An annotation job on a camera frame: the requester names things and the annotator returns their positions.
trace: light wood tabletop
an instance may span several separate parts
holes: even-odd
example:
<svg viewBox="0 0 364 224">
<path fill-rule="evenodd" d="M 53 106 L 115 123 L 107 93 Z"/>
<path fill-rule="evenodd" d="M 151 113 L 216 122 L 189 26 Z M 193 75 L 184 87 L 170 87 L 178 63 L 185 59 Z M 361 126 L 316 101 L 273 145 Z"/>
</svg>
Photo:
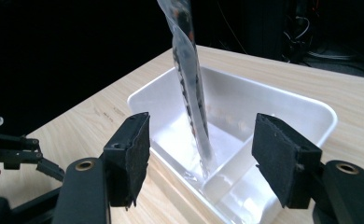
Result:
<svg viewBox="0 0 364 224">
<path fill-rule="evenodd" d="M 364 78 L 201 46 L 198 46 L 198 55 L 201 65 L 307 96 L 332 107 L 338 124 L 322 146 L 322 162 L 350 161 L 364 169 Z M 64 170 L 73 161 L 98 157 L 121 123 L 132 114 L 127 98 L 172 67 L 172 52 L 167 50 L 28 137 L 37 138 L 45 158 Z M 19 171 L 2 170 L 0 196 L 8 198 L 15 207 L 60 185 L 57 180 L 36 171 L 34 165 L 24 164 Z M 313 223 L 313 204 L 311 202 L 308 210 L 284 209 L 274 223 Z M 153 154 L 137 206 L 127 212 L 124 208 L 111 210 L 112 223 L 221 222 Z"/>
</svg>

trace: wooden table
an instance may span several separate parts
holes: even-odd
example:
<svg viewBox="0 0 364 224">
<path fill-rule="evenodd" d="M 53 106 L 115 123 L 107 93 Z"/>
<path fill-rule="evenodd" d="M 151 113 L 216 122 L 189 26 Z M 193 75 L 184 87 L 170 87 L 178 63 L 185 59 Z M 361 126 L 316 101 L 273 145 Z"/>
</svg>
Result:
<svg viewBox="0 0 364 224">
<path fill-rule="evenodd" d="M 364 78 L 201 46 L 198 46 L 198 54 L 201 65 L 330 105 L 336 111 L 339 122 L 322 146 L 322 162 L 337 159 L 364 168 Z M 131 115 L 127 98 L 173 66 L 172 52 L 168 50 L 28 137 L 39 139 L 45 157 L 64 170 L 78 159 L 98 157 L 105 143 Z M 137 207 L 128 212 L 124 208 L 112 208 L 113 223 L 220 222 L 153 154 L 147 170 Z M 8 198 L 11 206 L 15 207 L 60 185 L 36 171 L 33 165 L 23 165 L 20 171 L 3 171 L 0 196 Z M 285 209 L 275 223 L 312 223 L 311 213 L 312 210 Z"/>
</svg>

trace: white plastic container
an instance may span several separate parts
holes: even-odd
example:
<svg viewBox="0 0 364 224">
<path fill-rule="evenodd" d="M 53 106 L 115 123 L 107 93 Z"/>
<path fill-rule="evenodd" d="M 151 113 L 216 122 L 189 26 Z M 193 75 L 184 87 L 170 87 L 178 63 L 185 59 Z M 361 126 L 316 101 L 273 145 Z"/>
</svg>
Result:
<svg viewBox="0 0 364 224">
<path fill-rule="evenodd" d="M 133 113 L 149 112 L 151 149 L 193 193 L 228 223 L 267 223 L 281 210 L 251 155 L 257 113 L 276 116 L 318 147 L 337 123 L 324 103 L 235 75 L 201 67 L 209 138 L 218 168 L 204 179 L 176 70 L 128 99 Z"/>
</svg>

